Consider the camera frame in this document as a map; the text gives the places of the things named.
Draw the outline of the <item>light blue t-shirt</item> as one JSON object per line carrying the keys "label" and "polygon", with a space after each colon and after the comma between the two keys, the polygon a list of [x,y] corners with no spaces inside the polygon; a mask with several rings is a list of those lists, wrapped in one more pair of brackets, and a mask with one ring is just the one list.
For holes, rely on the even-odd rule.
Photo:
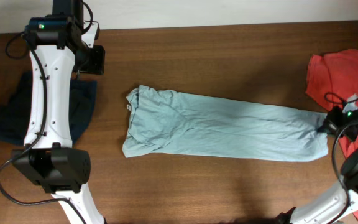
{"label": "light blue t-shirt", "polygon": [[126,157],[150,153],[308,162],[328,154],[324,113],[141,85],[127,96]]}

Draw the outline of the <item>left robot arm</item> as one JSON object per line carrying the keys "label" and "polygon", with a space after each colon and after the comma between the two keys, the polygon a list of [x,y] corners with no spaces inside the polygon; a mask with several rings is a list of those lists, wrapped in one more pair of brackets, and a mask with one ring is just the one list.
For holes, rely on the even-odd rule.
{"label": "left robot arm", "polygon": [[70,223],[105,223],[92,198],[88,152],[74,149],[69,126],[70,82],[74,71],[104,57],[94,42],[99,24],[76,23],[72,16],[32,18],[23,38],[32,62],[32,101],[24,150],[12,165],[59,202]]}

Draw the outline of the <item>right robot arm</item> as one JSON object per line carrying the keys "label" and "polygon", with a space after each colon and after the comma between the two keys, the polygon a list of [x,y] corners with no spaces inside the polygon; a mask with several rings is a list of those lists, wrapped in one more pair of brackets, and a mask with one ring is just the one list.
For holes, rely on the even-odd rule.
{"label": "right robot arm", "polygon": [[[351,129],[353,126],[358,128],[358,109],[343,113],[340,107],[335,106],[318,131],[335,136],[335,149],[339,138],[353,139],[356,136]],[[309,204],[299,208],[293,207],[286,213],[279,214],[275,223],[335,223],[340,218],[358,211],[358,149],[341,167],[337,166],[335,151],[332,151],[331,162],[337,182]]]}

